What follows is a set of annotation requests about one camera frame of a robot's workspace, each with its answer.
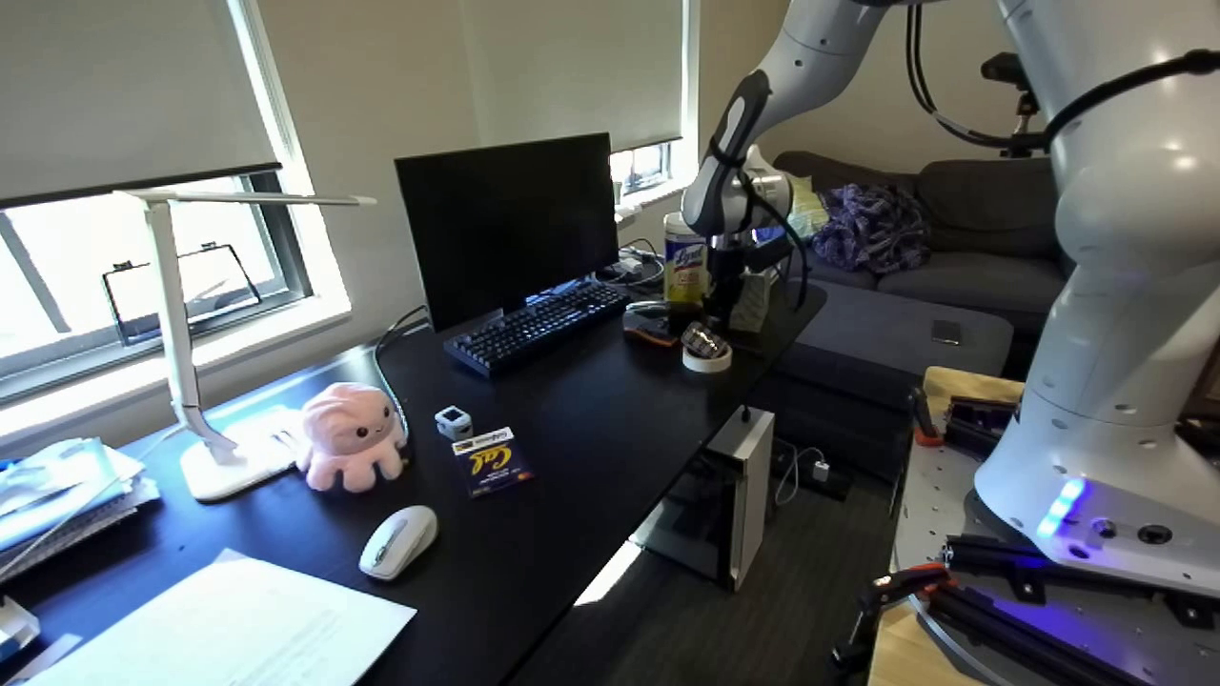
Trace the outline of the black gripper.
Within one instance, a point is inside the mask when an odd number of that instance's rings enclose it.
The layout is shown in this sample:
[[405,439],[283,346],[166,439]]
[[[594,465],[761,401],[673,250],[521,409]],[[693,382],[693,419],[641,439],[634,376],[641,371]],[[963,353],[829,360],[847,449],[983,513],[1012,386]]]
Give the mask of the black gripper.
[[739,297],[739,278],[745,270],[775,270],[794,256],[794,242],[780,230],[745,230],[737,235],[718,235],[707,242],[707,297],[705,313],[728,327],[728,313]]

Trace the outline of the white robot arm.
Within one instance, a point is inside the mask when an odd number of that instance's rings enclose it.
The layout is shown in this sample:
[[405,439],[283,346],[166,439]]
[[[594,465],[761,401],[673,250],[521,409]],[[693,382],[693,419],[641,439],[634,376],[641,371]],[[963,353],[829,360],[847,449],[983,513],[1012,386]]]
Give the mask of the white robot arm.
[[1216,0],[993,0],[1044,114],[993,139],[1072,260],[974,499],[1059,569],[1220,589],[1220,473],[1176,433],[1220,327]]

